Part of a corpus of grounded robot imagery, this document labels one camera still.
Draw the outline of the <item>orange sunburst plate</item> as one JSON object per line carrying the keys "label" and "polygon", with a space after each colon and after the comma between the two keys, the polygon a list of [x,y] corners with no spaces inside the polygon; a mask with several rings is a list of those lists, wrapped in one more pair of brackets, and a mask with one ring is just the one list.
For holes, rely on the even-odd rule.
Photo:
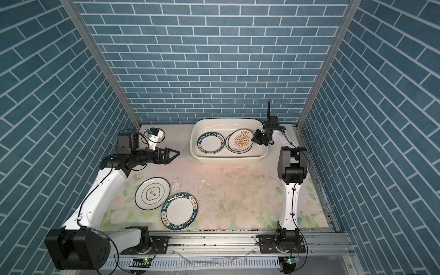
{"label": "orange sunburst plate", "polygon": [[238,129],[231,134],[229,146],[231,149],[239,151],[240,154],[248,152],[253,145],[252,138],[254,134],[249,129]]}
{"label": "orange sunburst plate", "polygon": [[240,153],[239,151],[233,150],[233,149],[231,149],[231,147],[229,146],[229,139],[230,139],[230,137],[231,137],[231,134],[228,135],[228,137],[226,138],[226,140],[225,140],[225,146],[227,147],[227,149],[228,149],[230,152],[235,153],[235,154],[239,154],[239,153]]}

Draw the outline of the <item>green rim plate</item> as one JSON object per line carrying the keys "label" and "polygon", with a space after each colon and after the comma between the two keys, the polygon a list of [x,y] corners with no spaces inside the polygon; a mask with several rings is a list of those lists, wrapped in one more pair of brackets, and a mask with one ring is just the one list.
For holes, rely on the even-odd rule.
{"label": "green rim plate", "polygon": [[198,149],[205,154],[217,154],[225,146],[225,138],[218,132],[206,132],[197,139]]}
{"label": "green rim plate", "polygon": [[188,228],[198,215],[198,202],[187,192],[171,196],[162,206],[160,217],[163,225],[172,231]]}

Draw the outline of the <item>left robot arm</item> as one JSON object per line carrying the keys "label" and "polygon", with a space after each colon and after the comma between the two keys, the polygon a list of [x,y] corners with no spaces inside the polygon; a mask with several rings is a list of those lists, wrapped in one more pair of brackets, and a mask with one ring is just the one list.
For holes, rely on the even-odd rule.
{"label": "left robot arm", "polygon": [[100,223],[118,188],[137,166],[168,165],[180,155],[171,148],[159,148],[165,138],[162,129],[149,133],[147,148],[139,147],[139,132],[118,134],[116,152],[104,157],[97,177],[77,210],[61,228],[48,231],[44,244],[58,270],[99,270],[107,260],[129,250],[151,252],[152,239],[144,227],[130,227],[104,233]]}

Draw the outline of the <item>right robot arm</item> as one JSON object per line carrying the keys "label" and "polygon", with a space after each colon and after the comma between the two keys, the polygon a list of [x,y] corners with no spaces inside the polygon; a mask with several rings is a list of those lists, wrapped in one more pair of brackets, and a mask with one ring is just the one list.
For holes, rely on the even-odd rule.
{"label": "right robot arm", "polygon": [[253,142],[265,146],[280,145],[277,173],[283,182],[283,209],[277,222],[274,246],[281,253],[307,253],[307,241],[299,229],[297,214],[301,185],[308,174],[307,149],[294,143],[285,127],[270,122],[255,132]]}

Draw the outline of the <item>white plastic bin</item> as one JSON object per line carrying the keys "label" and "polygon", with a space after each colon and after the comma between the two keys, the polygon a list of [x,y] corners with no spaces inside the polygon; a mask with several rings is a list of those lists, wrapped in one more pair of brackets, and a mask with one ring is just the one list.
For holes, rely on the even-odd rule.
{"label": "white plastic bin", "polygon": [[249,129],[255,133],[262,129],[262,123],[254,119],[205,119],[197,122],[191,133],[190,151],[194,158],[202,163],[248,164],[262,160],[268,153],[266,146],[253,143],[252,148],[243,154],[230,152],[226,146],[217,154],[205,154],[197,147],[197,139],[206,132],[218,132],[226,139],[238,129]]}

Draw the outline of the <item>white plate grey flower outline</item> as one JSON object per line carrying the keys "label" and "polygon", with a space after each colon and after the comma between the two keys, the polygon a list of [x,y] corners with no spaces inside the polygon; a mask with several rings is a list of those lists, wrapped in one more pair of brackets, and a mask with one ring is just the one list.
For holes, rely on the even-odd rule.
{"label": "white plate grey flower outline", "polygon": [[170,192],[170,184],[164,178],[151,178],[137,188],[135,203],[142,210],[154,210],[165,203]]}

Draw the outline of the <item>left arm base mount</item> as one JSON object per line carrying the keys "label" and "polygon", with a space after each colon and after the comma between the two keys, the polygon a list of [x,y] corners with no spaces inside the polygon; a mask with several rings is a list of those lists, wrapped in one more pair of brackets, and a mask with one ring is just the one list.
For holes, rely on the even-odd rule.
{"label": "left arm base mount", "polygon": [[120,252],[122,255],[163,255],[167,253],[169,236],[151,236],[149,241],[142,241],[139,245],[127,248]]}

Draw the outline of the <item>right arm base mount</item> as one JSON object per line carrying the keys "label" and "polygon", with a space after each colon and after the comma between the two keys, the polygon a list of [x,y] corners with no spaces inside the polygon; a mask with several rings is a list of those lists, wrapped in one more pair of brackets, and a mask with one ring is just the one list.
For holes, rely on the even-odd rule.
{"label": "right arm base mount", "polygon": [[272,234],[257,235],[255,242],[262,254],[302,254],[307,252],[302,236],[280,237]]}

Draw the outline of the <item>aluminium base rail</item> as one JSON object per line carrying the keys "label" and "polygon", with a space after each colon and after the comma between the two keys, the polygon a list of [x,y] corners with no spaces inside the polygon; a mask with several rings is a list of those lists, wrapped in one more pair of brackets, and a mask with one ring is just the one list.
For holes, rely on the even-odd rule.
{"label": "aluminium base rail", "polygon": [[169,236],[167,253],[163,255],[112,256],[98,271],[143,272],[146,269],[197,269],[263,267],[269,264],[287,265],[286,258],[299,260],[297,267],[310,262],[313,257],[341,257],[351,275],[363,274],[354,247],[345,233],[313,230],[303,234],[308,252],[302,254],[262,254],[255,242],[261,234],[275,235],[270,230],[248,231],[188,231],[150,232],[151,236]]}

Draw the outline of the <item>left corner aluminium post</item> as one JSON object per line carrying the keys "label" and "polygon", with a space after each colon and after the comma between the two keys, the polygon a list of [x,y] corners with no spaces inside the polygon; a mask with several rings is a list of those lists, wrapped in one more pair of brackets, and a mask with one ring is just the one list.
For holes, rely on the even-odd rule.
{"label": "left corner aluminium post", "polygon": [[111,71],[107,61],[105,60],[104,55],[102,54],[92,33],[88,29],[88,26],[84,21],[84,19],[82,18],[79,9],[75,5],[74,1],[60,0],[60,3],[64,8],[64,10],[66,11],[68,17],[71,19],[73,25],[79,32],[79,35],[83,39],[84,43],[86,44],[87,48],[92,54],[92,57],[95,59],[97,65],[102,70],[103,75],[105,76],[106,80],[109,82],[110,86],[113,89],[114,94],[121,102],[124,110],[131,119],[132,123],[134,124],[136,129],[140,129],[142,125],[138,117],[136,116],[134,109],[131,107],[126,95],[124,94],[121,86],[119,85],[115,75]]}

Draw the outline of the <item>corner aluminium post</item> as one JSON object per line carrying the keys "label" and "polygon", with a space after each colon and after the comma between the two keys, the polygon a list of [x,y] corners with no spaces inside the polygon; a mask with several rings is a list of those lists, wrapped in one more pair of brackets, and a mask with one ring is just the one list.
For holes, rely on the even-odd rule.
{"label": "corner aluminium post", "polygon": [[343,39],[345,38],[348,28],[351,25],[354,16],[356,12],[358,11],[358,8],[360,4],[362,3],[361,0],[353,0],[349,2],[349,5],[344,13],[344,16],[342,18],[341,24],[338,27],[334,39],[332,41],[331,46],[329,47],[328,53],[325,57],[325,60],[322,64],[322,67],[320,69],[320,72],[315,80],[315,83],[311,89],[311,92],[309,94],[309,97],[307,101],[305,102],[305,106],[301,112],[301,115],[299,117],[299,120],[297,121],[296,128],[301,129],[305,121],[307,120],[307,116],[313,106],[313,103],[315,99],[317,98],[317,95],[319,94],[320,88],[323,85],[323,82],[325,80],[325,77],[328,74],[328,71],[332,65],[332,62],[334,61],[336,54],[338,53],[338,50],[343,42]]}
{"label": "corner aluminium post", "polygon": [[95,59],[97,65],[102,70],[103,75],[105,76],[106,80],[109,82],[110,86],[113,89],[114,94],[121,102],[124,110],[131,119],[132,123],[134,124],[136,129],[140,129],[142,125],[138,117],[136,116],[134,109],[131,107],[126,95],[124,94],[121,86],[119,85],[115,75],[111,71],[107,61],[105,60],[104,55],[102,54],[92,33],[88,29],[88,26],[84,21],[84,19],[82,18],[79,9],[75,5],[74,1],[60,0],[60,3],[64,8],[64,10],[66,11],[68,17],[71,19],[73,25],[79,32],[79,35],[83,39],[84,43],[86,44],[87,48],[92,54],[92,57]]}

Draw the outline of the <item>right corner aluminium post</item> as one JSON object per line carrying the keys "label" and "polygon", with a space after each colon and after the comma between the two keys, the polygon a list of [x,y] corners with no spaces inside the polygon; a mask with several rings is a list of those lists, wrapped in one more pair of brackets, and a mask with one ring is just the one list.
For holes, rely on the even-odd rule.
{"label": "right corner aluminium post", "polygon": [[301,112],[301,115],[299,117],[299,120],[297,121],[296,128],[301,129],[305,121],[307,120],[307,116],[313,106],[313,103],[315,99],[317,98],[317,95],[319,94],[320,88],[323,85],[323,82],[325,80],[325,77],[328,74],[328,71],[332,65],[332,62],[334,61],[336,54],[338,53],[338,50],[343,42],[343,39],[345,38],[348,28],[351,25],[354,16],[356,12],[358,11],[358,8],[360,4],[362,3],[361,0],[353,0],[349,2],[349,5],[344,13],[344,16],[342,18],[341,24],[338,27],[334,39],[332,41],[331,46],[329,47],[328,53],[325,57],[325,60],[322,64],[322,67],[320,69],[320,72],[315,80],[315,83],[311,89],[311,92],[309,94],[309,97],[307,101],[305,102],[305,106]]}

